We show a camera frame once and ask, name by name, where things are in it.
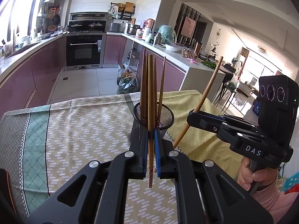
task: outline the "patterned tablecloth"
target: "patterned tablecloth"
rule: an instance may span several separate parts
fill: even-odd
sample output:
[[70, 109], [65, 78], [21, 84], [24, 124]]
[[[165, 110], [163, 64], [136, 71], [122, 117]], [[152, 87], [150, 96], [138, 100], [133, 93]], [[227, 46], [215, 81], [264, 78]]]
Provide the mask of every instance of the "patterned tablecloth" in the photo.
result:
[[[51, 193], [92, 160], [111, 161], [130, 147], [132, 111], [139, 93], [74, 99], [5, 113], [0, 121], [0, 167], [10, 175], [18, 215], [27, 219]], [[172, 140], [186, 122], [201, 94], [197, 91], [164, 93], [163, 103], [175, 115], [165, 134]], [[202, 110], [219, 114], [208, 100]], [[241, 156], [213, 133], [190, 129], [180, 149], [191, 159], [214, 160], [235, 176]], [[129, 180], [124, 223], [177, 223], [175, 187], [154, 174]]]

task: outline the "oven door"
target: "oven door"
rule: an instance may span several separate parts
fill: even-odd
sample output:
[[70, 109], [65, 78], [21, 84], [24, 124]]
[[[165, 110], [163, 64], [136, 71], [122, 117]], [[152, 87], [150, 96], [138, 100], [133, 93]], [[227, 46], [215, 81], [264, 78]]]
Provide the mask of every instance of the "oven door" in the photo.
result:
[[99, 68], [104, 62], [102, 35], [75, 35], [66, 38], [67, 69]]

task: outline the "black mesh holder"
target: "black mesh holder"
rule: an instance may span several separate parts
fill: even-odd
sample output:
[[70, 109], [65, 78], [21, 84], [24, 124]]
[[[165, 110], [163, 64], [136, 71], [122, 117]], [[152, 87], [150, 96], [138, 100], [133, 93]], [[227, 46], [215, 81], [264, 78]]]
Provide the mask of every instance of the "black mesh holder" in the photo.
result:
[[[132, 131], [130, 134], [131, 144], [140, 142], [140, 140], [142, 138], [143, 129], [146, 128], [146, 124], [144, 124], [140, 120], [140, 103], [137, 103], [134, 106], [133, 117], [134, 117], [134, 122], [133, 122], [133, 126], [132, 126]], [[174, 122], [173, 112], [166, 105], [162, 104], [161, 117], [160, 117], [160, 123], [159, 123], [159, 130], [160, 130], [161, 138], [164, 137], [167, 129], [173, 125], [173, 122]]]

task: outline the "pink painting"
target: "pink painting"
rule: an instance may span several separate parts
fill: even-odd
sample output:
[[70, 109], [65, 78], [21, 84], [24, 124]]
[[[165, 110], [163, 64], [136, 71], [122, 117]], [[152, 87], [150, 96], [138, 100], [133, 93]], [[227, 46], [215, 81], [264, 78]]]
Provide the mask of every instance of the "pink painting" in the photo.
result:
[[186, 17], [182, 31], [181, 31], [181, 35], [191, 38], [194, 28], [195, 28], [195, 25], [196, 25], [196, 21], [194, 21], [191, 18]]

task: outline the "white countertop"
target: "white countertop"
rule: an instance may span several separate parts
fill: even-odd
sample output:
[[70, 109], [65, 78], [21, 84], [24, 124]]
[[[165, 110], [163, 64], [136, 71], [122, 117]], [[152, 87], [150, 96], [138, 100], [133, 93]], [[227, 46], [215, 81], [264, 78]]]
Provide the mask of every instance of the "white countertop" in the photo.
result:
[[32, 46], [31, 48], [25, 50], [24, 52], [13, 55], [7, 59], [4, 59], [4, 62], [0, 65], [0, 83], [4, 80], [4, 78], [12, 72], [20, 63], [30, 57], [32, 54], [46, 46], [47, 44], [51, 43], [52, 41], [61, 38], [62, 35], [58, 35], [56, 37], [50, 37], [45, 40], [41, 40], [36, 45]]
[[175, 53], [175, 52], [166, 50], [166, 48], [163, 48], [159, 45], [153, 46], [152, 44], [147, 43], [144, 40], [136, 39], [132, 35], [128, 35], [128, 34], [124, 34], [124, 33], [114, 33], [114, 32], [107, 32], [107, 35], [122, 35], [128, 39], [131, 39], [131, 40], [137, 42], [138, 44], [146, 47], [147, 49], [155, 52], [156, 54], [158, 54], [162, 57], [166, 57], [167, 60], [171, 61], [172, 63], [174, 63], [175, 65], [177, 65], [178, 67], [182, 68], [185, 71], [188, 71], [189, 68], [201, 69], [201, 70], [206, 70], [206, 71], [214, 71], [213, 69], [201, 64], [200, 59], [198, 59], [196, 61], [196, 63], [192, 63], [192, 62], [190, 62], [190, 60], [182, 57], [181, 53]]

